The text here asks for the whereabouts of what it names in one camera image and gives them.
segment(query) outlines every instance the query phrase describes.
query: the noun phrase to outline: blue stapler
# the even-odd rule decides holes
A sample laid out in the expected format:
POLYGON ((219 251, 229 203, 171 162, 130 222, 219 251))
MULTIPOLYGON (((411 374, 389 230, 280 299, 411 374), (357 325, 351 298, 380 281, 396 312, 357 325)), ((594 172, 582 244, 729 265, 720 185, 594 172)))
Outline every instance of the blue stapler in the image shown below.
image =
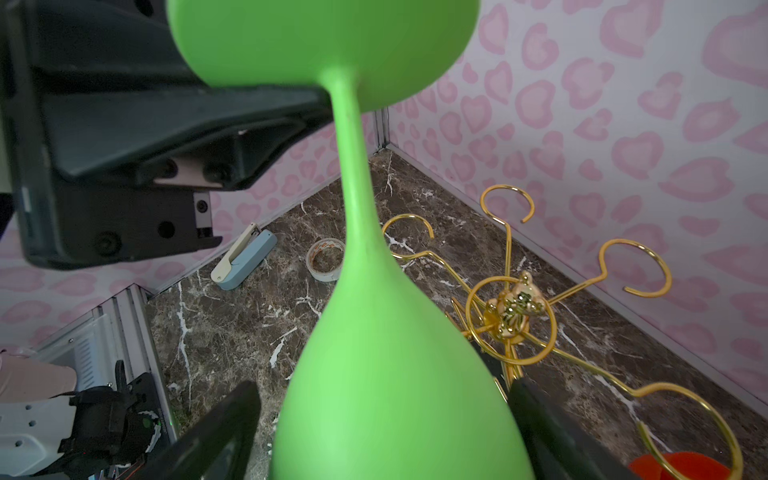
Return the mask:
POLYGON ((210 273, 210 279, 223 290, 232 290, 259 266, 261 260, 264 260, 275 245, 277 245, 277 237, 274 233, 269 230, 259 233, 259 228, 252 223, 216 265, 210 273))

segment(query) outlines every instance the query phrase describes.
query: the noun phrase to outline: red object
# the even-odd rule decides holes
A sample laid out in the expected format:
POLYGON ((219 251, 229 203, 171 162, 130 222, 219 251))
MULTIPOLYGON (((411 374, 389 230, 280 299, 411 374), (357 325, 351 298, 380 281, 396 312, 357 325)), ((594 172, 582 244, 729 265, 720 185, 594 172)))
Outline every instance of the red object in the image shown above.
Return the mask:
MULTIPOLYGON (((690 480, 726 480, 730 474, 728 467, 700 453, 665 453, 664 457, 690 480)), ((643 455, 629 464, 629 469, 642 480, 674 480, 650 454, 643 455)))

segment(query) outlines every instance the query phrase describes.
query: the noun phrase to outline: stretched green balloon neck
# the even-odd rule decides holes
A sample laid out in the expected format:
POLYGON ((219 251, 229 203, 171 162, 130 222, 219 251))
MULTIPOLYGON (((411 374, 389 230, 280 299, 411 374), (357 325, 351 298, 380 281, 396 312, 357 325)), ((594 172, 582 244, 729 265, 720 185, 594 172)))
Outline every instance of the stretched green balloon neck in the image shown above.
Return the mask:
POLYGON ((357 101, 357 74, 350 68, 332 68, 320 79, 330 92, 336 142, 339 147, 341 185, 346 215, 346 254, 349 261, 395 265, 381 234, 373 183, 368 166, 365 135, 357 101))

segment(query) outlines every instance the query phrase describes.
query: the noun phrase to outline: marble tabletop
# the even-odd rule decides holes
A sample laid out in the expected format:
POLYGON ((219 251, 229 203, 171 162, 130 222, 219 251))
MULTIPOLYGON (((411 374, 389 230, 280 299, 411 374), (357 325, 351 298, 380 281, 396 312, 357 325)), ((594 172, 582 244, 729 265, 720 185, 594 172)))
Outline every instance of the marble tabletop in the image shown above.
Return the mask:
MULTIPOLYGON (((391 248, 431 248, 470 285, 503 273, 505 234, 489 219, 389 151, 375 155, 371 168, 379 219, 414 213, 435 228, 436 239, 429 240, 419 222, 398 222, 388 231, 391 248)), ((246 476, 253 480, 266 478, 277 416, 293 368, 333 291, 332 283, 312 278, 304 256, 321 238, 344 238, 339 181, 267 227, 277 235, 277 246, 240 287, 223 291, 210 280, 215 259, 154 297, 147 308, 181 433, 239 382, 258 384, 262 409, 246 476)), ((512 266, 531 271, 545 292, 573 285, 517 243, 512 266)), ((451 309, 451 296, 465 300, 437 263, 419 259, 403 263, 403 268, 442 310, 451 309)), ((630 386, 663 381, 697 392, 720 411, 739 439, 744 478, 768 478, 768 421, 763 417, 590 293, 581 292, 554 310, 560 322, 558 348, 589 359, 630 386)), ((546 338, 542 328, 533 326, 532 331, 546 338)), ((629 400, 601 377, 552 355, 526 367, 525 374, 624 464, 646 453, 635 427, 641 419, 662 450, 694 450, 729 465, 730 455, 717 427, 689 399, 661 392, 639 402, 629 400)))

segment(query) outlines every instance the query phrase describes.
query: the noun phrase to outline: tape roll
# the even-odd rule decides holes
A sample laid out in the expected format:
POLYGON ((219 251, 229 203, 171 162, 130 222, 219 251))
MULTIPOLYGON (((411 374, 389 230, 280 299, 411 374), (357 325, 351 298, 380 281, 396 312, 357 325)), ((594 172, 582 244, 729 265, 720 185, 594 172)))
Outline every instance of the tape roll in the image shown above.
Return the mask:
POLYGON ((339 265, 329 272, 318 272, 312 267, 312 262, 315 260, 315 257, 317 257, 317 254, 326 248, 338 248, 344 253, 344 243, 341 240, 336 238, 323 238, 322 240, 315 242, 315 244, 310 247, 310 251, 306 253, 306 268, 310 271, 312 276, 315 277, 315 280, 326 283, 335 282, 339 279, 339 275, 341 275, 342 265, 339 265))

